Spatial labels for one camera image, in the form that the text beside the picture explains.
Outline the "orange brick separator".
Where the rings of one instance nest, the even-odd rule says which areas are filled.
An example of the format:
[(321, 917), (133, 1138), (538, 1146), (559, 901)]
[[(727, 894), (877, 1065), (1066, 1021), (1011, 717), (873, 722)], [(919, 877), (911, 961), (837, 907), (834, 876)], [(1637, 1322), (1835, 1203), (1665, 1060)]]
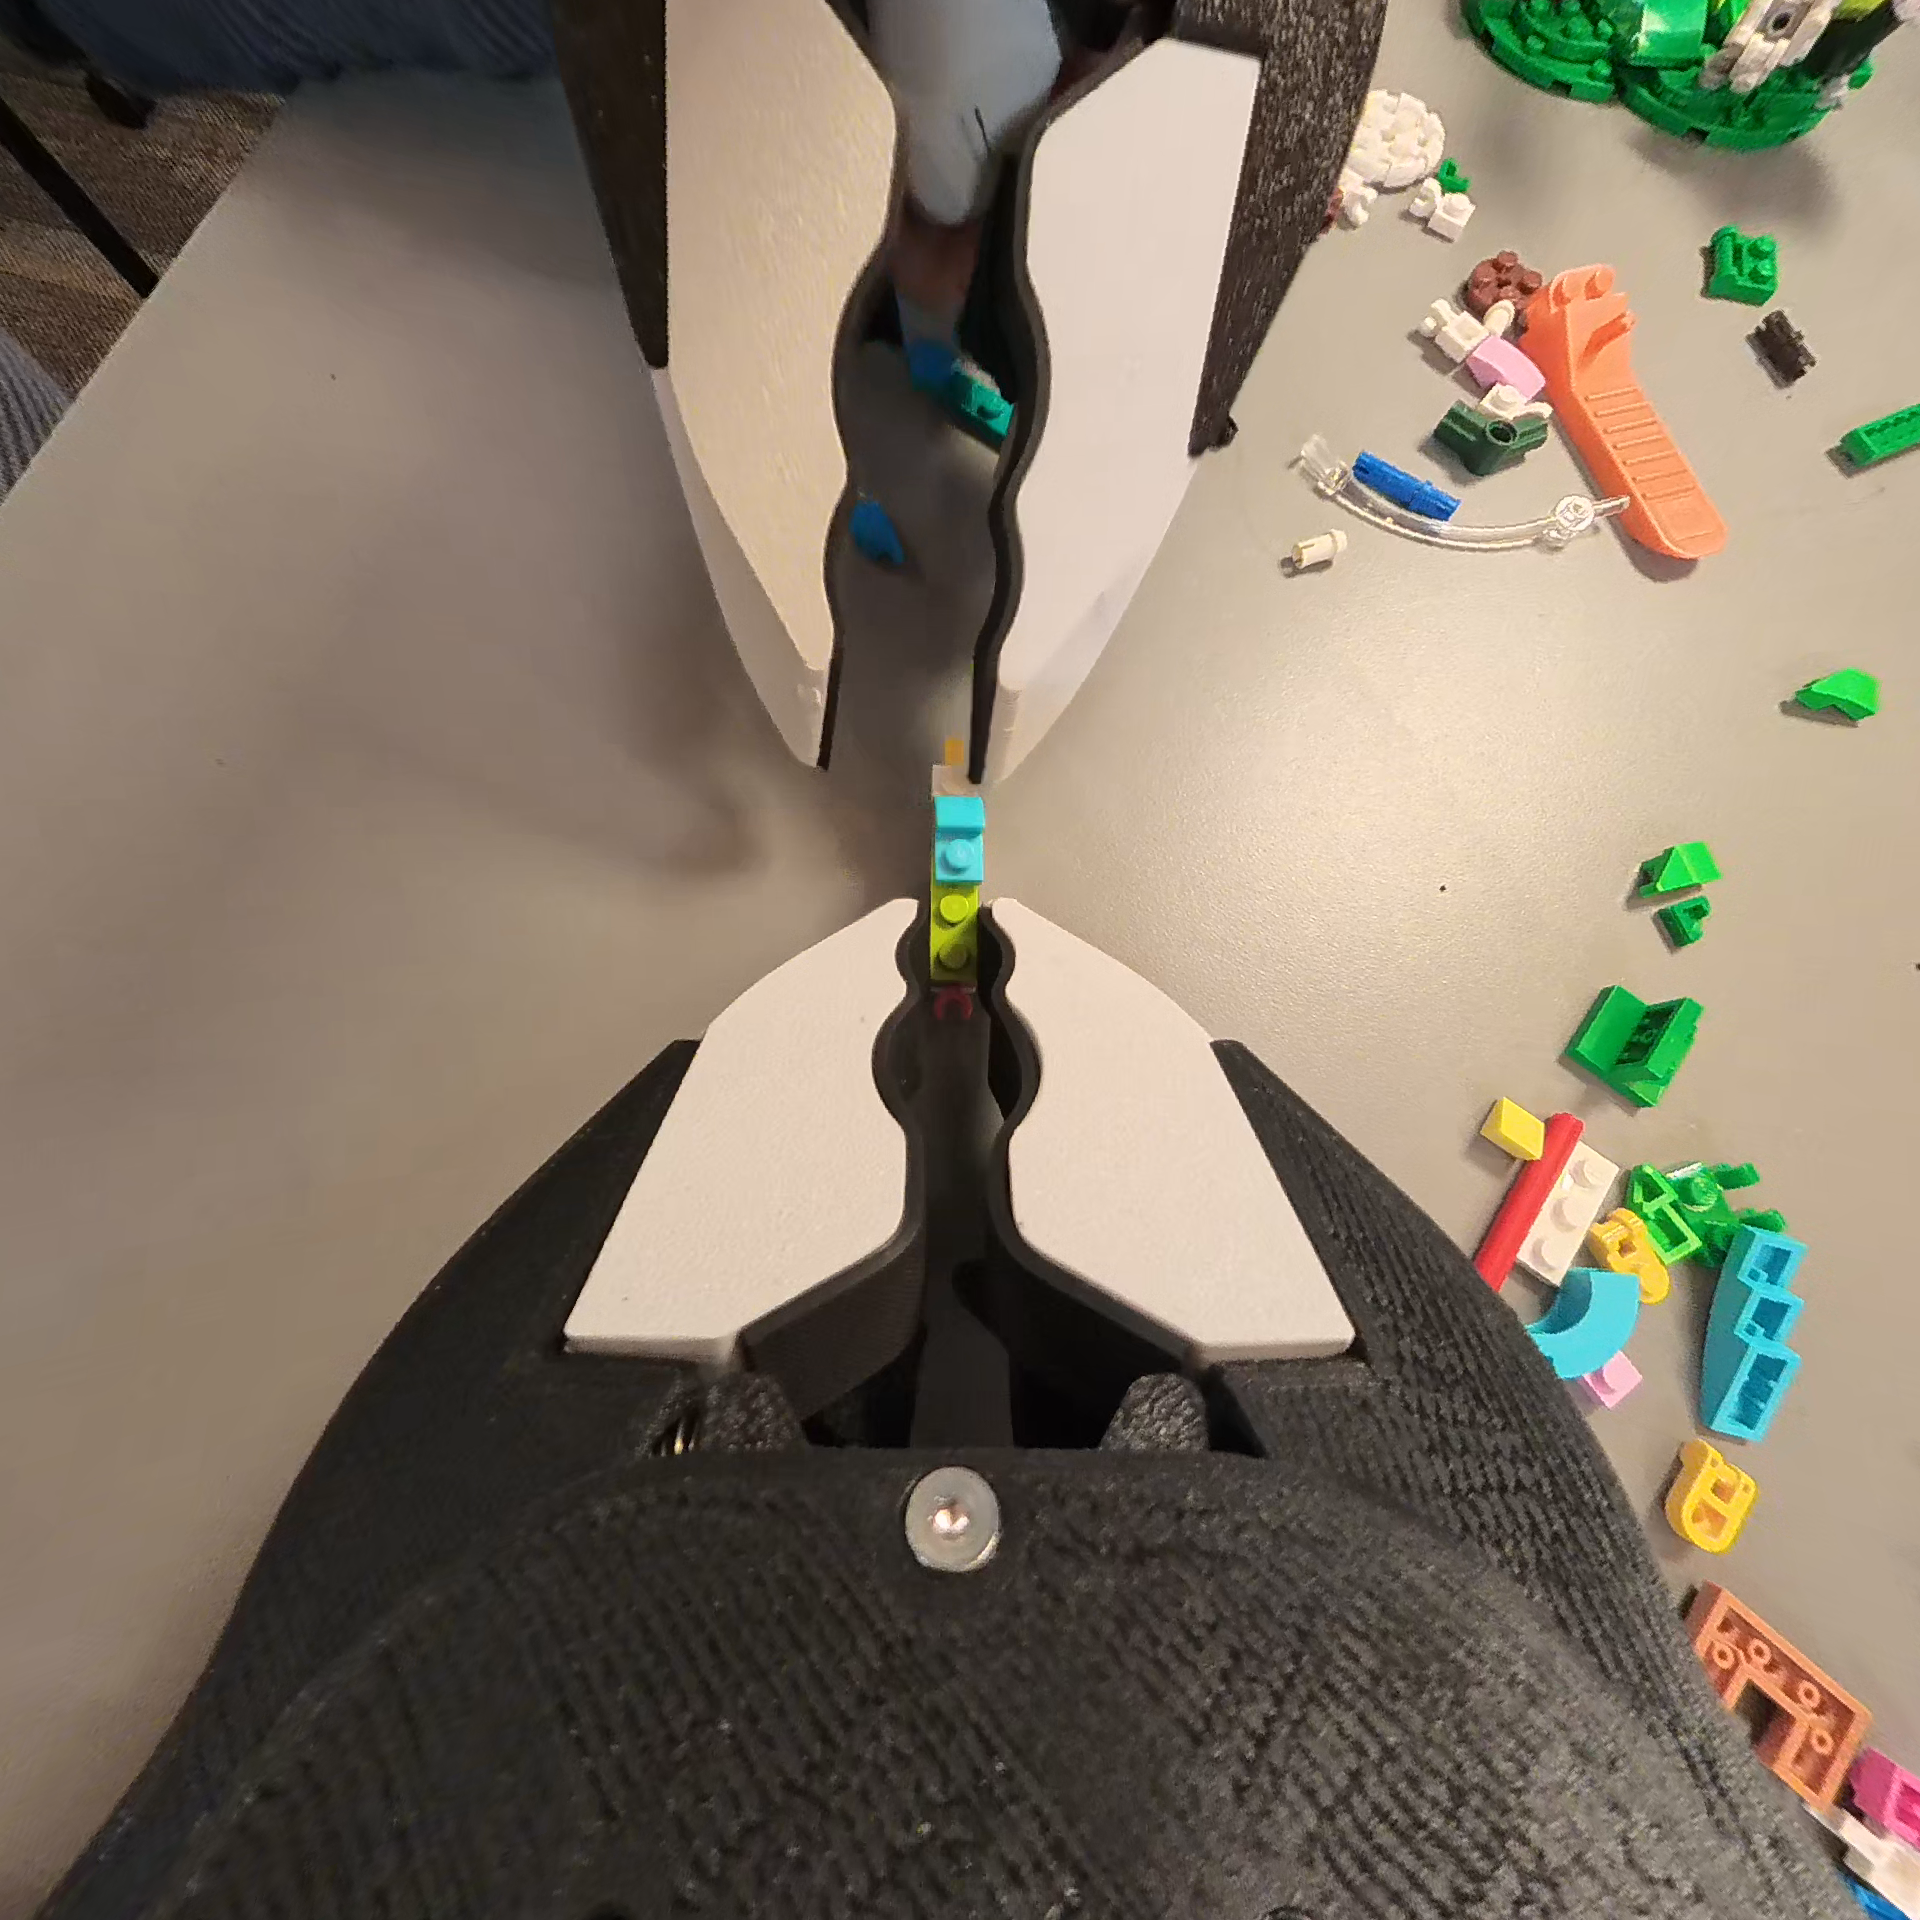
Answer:
[(1579, 268), (1529, 297), (1522, 349), (1584, 474), (1625, 503), (1624, 532), (1659, 558), (1698, 562), (1722, 554), (1727, 523), (1640, 383), (1637, 323), (1613, 268)]

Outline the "blue lego bar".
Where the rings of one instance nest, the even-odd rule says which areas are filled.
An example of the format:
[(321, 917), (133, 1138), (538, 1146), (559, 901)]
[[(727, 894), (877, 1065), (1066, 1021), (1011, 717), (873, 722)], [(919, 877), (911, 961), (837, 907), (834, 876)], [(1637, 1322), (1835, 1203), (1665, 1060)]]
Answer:
[(1392, 507), (1411, 513), (1424, 521), (1453, 521), (1462, 507), (1459, 497), (1418, 474), (1381, 460), (1371, 451), (1363, 451), (1353, 457), (1352, 481), (1371, 497), (1378, 497)]

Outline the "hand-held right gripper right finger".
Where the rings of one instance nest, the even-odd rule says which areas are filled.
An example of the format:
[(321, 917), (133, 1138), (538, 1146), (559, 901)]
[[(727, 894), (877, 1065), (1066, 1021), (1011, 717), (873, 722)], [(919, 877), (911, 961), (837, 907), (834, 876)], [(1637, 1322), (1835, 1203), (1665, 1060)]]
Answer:
[(992, 931), (1033, 1055), (1006, 1138), (1016, 1251), (1201, 1371), (1346, 1353), (1353, 1322), (1208, 1028), (1016, 898)]

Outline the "scatter of loose lego pieces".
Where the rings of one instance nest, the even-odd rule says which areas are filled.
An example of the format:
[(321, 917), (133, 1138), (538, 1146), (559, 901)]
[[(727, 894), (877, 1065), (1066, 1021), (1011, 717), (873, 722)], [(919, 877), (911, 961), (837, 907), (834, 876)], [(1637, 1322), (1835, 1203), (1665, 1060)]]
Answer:
[[(1482, 1137), (1517, 1172), (1475, 1253), (1491, 1290), (1541, 1286), (1525, 1331), (1552, 1371), (1613, 1409), (1640, 1386), (1630, 1341), (1693, 1265), (1712, 1282), (1702, 1339), (1697, 1434), (1667, 1481), (1671, 1533), (1698, 1551), (1733, 1549), (1759, 1505), (1738, 1450), (1759, 1444), (1797, 1381), (1793, 1334), (1808, 1247), (1769, 1211), (1738, 1207), (1752, 1166), (1622, 1167), (1571, 1113), (1541, 1117), (1503, 1097)], [(1867, 1741), (1870, 1713), (1752, 1604), (1706, 1581), (1687, 1636), (1731, 1713), (1749, 1713), (1760, 1765), (1841, 1846), (1866, 1915), (1917, 1915), (1917, 1774)]]

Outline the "white round lego flower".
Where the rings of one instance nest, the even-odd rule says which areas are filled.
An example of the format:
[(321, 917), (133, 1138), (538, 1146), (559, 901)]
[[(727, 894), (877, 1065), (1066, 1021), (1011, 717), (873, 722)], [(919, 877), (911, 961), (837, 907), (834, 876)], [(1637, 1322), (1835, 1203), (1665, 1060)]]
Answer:
[(1445, 121), (1422, 98), (1371, 89), (1336, 181), (1336, 220), (1363, 226), (1384, 193), (1400, 195), (1433, 175), (1445, 146)]

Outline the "transparent curved lego piece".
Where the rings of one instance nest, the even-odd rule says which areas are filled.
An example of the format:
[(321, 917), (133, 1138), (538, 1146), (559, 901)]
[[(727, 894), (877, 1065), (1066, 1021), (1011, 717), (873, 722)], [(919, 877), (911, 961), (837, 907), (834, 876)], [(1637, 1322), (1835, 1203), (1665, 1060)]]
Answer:
[(1310, 436), (1296, 462), (1322, 498), (1333, 501), (1359, 521), (1416, 543), (1453, 551), (1504, 554), (1543, 546), (1557, 554), (1595, 532), (1606, 521), (1617, 521), (1634, 506), (1632, 497), (1569, 494), (1549, 514), (1525, 521), (1475, 523), (1462, 516), (1433, 521), (1401, 513), (1359, 487), (1352, 474), (1353, 465), (1339, 462), (1322, 436)]

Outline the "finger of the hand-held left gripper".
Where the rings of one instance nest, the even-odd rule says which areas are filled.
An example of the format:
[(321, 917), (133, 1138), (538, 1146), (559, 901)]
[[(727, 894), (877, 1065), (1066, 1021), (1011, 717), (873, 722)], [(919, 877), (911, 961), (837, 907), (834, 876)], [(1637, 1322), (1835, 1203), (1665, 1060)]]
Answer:
[(834, 364), (896, 213), (896, 100), (834, 4), (667, 2), (663, 107), (663, 427), (739, 660), (829, 765)]
[(992, 503), (973, 780), (1066, 714), (1185, 503), (1194, 417), (1259, 84), (1258, 54), (1166, 35), (1040, 123), (1016, 193), (1035, 367)]

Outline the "green lego plant model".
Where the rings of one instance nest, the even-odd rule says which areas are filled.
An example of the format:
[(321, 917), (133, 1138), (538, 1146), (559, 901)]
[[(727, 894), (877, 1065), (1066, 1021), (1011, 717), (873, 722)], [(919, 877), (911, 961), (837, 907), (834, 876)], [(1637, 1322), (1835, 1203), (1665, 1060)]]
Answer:
[(1870, 83), (1917, 2), (1464, 2), (1477, 44), (1522, 83), (1622, 103), (1663, 132), (1767, 154)]

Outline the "dark green lego piece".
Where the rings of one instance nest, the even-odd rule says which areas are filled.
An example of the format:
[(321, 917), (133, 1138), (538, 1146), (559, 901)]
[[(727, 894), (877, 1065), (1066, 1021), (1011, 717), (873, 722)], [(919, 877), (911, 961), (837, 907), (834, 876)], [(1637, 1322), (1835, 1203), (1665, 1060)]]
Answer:
[(1550, 439), (1550, 418), (1503, 418), (1459, 399), (1431, 429), (1431, 443), (1475, 477), (1488, 477), (1520, 467)]

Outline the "large green lego piece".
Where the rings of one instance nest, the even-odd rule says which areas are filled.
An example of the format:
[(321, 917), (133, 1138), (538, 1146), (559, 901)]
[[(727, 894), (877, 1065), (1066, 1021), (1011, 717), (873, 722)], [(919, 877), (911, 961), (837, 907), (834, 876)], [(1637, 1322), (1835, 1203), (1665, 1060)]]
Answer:
[(1704, 1017), (1695, 997), (1647, 1001), (1614, 985), (1595, 997), (1563, 1060), (1637, 1109), (1656, 1109), (1689, 1058)]

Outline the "teal lego piece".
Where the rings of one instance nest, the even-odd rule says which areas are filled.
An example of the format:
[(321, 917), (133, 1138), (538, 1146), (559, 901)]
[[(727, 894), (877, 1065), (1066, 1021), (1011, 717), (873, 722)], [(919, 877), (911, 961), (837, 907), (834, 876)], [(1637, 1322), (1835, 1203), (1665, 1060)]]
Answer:
[(999, 451), (1006, 443), (1017, 410), (960, 349), (915, 339), (904, 346), (904, 359), (912, 390), (928, 398), (950, 423), (986, 449)]

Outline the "small multicoloured lego build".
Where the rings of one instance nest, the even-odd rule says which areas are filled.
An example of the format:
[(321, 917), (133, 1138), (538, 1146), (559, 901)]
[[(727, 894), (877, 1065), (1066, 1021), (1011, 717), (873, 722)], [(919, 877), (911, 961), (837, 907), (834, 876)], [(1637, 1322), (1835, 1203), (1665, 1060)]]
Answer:
[(928, 778), (928, 985), (938, 1023), (968, 1021), (979, 982), (979, 906), (986, 879), (986, 799), (969, 778), (969, 750), (950, 737)]

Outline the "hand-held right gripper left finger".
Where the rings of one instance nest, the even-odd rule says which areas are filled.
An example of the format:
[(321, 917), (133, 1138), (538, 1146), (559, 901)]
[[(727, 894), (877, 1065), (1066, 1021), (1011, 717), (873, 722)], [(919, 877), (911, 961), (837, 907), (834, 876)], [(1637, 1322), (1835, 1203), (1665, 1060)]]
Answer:
[(877, 1046), (917, 914), (879, 906), (710, 1023), (568, 1316), (571, 1353), (721, 1371), (896, 1236), (909, 1149)]

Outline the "dark blue upholstered furniture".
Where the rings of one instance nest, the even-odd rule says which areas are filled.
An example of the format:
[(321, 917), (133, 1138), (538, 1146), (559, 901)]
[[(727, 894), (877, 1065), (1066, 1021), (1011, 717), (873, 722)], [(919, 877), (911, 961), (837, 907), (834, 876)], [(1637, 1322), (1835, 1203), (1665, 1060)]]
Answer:
[(5, 33), (147, 94), (288, 92), (378, 71), (544, 76), (544, 2), (37, 2), (5, 4)]

